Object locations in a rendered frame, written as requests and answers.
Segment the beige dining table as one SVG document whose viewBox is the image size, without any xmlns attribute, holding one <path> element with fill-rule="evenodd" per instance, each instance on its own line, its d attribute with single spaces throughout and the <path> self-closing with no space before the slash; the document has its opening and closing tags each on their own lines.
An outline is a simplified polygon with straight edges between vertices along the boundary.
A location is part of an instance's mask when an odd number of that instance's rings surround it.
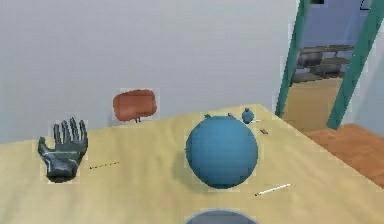
<svg viewBox="0 0 384 224">
<path fill-rule="evenodd" d="M 36 141 L 2 144 L 0 224 L 183 224 L 211 208 L 259 224 L 384 224 L 383 188 L 263 106 L 251 109 L 258 164 L 228 190 L 203 184 L 185 159 L 186 138 L 202 113 L 89 132 L 78 175 L 63 184 L 46 179 Z M 89 169 L 113 161 L 120 163 Z"/>
</svg>

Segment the grey blue bowl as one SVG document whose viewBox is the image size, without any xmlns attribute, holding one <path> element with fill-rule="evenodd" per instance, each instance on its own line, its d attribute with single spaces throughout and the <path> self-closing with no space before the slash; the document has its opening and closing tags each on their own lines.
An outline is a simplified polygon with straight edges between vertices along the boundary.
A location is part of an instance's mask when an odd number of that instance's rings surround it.
<svg viewBox="0 0 384 224">
<path fill-rule="evenodd" d="M 209 209 L 192 215 L 183 224 L 259 224 L 259 222 L 234 210 Z"/>
</svg>

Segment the large blue ball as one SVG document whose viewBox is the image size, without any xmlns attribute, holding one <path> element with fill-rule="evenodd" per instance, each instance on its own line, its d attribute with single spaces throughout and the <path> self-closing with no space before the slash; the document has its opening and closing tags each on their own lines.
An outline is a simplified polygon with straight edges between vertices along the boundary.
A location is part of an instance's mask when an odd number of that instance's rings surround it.
<svg viewBox="0 0 384 224">
<path fill-rule="evenodd" d="M 186 140 L 185 153 L 193 173 L 215 189 L 242 184 L 258 162 L 253 132 L 230 116 L 212 116 L 199 122 Z"/>
</svg>

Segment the small blue round object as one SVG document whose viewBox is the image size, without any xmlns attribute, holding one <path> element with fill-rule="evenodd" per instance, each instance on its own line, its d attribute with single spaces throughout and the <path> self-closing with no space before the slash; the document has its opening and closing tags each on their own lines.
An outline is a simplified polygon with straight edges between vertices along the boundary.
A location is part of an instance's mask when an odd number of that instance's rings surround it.
<svg viewBox="0 0 384 224">
<path fill-rule="evenodd" d="M 245 124 L 249 124 L 254 119 L 254 113 L 249 109 L 245 108 L 244 112 L 242 113 L 242 120 Z"/>
</svg>

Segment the brown chair backrest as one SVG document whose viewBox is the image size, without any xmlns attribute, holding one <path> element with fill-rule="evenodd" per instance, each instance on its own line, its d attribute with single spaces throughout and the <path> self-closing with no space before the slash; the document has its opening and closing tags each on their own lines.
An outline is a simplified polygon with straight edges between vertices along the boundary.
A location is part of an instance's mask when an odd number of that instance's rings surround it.
<svg viewBox="0 0 384 224">
<path fill-rule="evenodd" d="M 156 97 L 152 90 L 136 89 L 116 95 L 112 101 L 114 114 L 119 121 L 134 120 L 136 123 L 142 117 L 156 113 Z"/>
</svg>

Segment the yellow black pencil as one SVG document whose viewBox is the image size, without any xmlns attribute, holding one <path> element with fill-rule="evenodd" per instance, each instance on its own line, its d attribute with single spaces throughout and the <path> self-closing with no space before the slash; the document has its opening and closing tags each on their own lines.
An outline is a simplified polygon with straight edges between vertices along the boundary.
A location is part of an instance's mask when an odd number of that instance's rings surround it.
<svg viewBox="0 0 384 224">
<path fill-rule="evenodd" d="M 113 165 L 117 165 L 119 163 L 120 163 L 119 161 L 113 161 L 113 162 L 109 162 L 109 163 L 92 165 L 92 166 L 89 167 L 89 169 L 92 170 L 92 169 L 97 169 L 97 168 L 101 168 L 101 167 L 113 166 Z"/>
</svg>

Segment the white pen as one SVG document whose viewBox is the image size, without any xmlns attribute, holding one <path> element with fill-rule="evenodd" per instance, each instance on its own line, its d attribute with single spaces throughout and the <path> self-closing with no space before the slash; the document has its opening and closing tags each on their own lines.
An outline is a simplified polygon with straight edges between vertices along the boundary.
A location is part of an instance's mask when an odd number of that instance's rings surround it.
<svg viewBox="0 0 384 224">
<path fill-rule="evenodd" d="M 265 189 L 263 191 L 259 191 L 257 193 L 255 193 L 255 196 L 260 196 L 260 195 L 263 195 L 263 194 L 267 194 L 267 193 L 270 193 L 270 192 L 273 192 L 273 191 L 277 191 L 277 190 L 280 190 L 280 189 L 283 189 L 283 188 L 287 188 L 291 186 L 291 184 L 283 184 L 283 185 L 279 185 L 279 186 L 276 186 L 276 187 L 272 187 L 272 188 L 269 188 L 269 189 Z"/>
</svg>

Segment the dark grey hand statue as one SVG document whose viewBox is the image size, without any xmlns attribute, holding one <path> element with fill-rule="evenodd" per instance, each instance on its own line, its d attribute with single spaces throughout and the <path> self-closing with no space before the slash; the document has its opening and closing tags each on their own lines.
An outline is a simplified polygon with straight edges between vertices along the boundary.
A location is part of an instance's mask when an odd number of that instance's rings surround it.
<svg viewBox="0 0 384 224">
<path fill-rule="evenodd" d="M 44 137 L 38 141 L 38 154 L 46 165 L 46 177 L 54 183 L 71 181 L 88 149 L 85 122 L 76 123 L 74 117 L 53 126 L 54 148 L 50 149 Z"/>
</svg>

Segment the dark wooden shelf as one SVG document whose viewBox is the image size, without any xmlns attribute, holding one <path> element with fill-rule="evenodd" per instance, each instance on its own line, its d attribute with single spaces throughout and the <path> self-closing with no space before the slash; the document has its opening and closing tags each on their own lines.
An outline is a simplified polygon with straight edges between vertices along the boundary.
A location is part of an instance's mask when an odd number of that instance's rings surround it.
<svg viewBox="0 0 384 224">
<path fill-rule="evenodd" d="M 343 65 L 350 60 L 339 57 L 339 52 L 352 51 L 352 45 L 303 47 L 299 50 L 296 68 L 290 85 L 330 78 L 343 78 Z"/>
</svg>

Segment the teal door frame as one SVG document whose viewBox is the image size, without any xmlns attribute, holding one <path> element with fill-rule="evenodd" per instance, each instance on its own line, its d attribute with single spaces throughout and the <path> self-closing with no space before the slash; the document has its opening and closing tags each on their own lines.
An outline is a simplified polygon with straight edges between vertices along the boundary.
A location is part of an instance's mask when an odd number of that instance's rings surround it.
<svg viewBox="0 0 384 224">
<path fill-rule="evenodd" d="M 296 65 L 296 59 L 299 56 L 299 43 L 303 36 L 309 6 L 310 0 L 299 0 L 298 11 L 296 13 L 289 51 L 275 108 L 275 115 L 278 117 L 282 117 L 283 115 L 283 110 L 288 97 L 289 85 L 291 84 L 294 74 L 294 66 Z M 362 27 L 362 33 L 359 35 L 359 39 L 355 45 L 351 62 L 346 72 L 346 77 L 341 83 L 341 89 L 336 96 L 334 106 L 332 107 L 327 121 L 327 126 L 331 129 L 338 129 L 341 125 L 383 19 L 384 0 L 372 0 L 371 7 L 368 9 L 367 18 Z"/>
</svg>

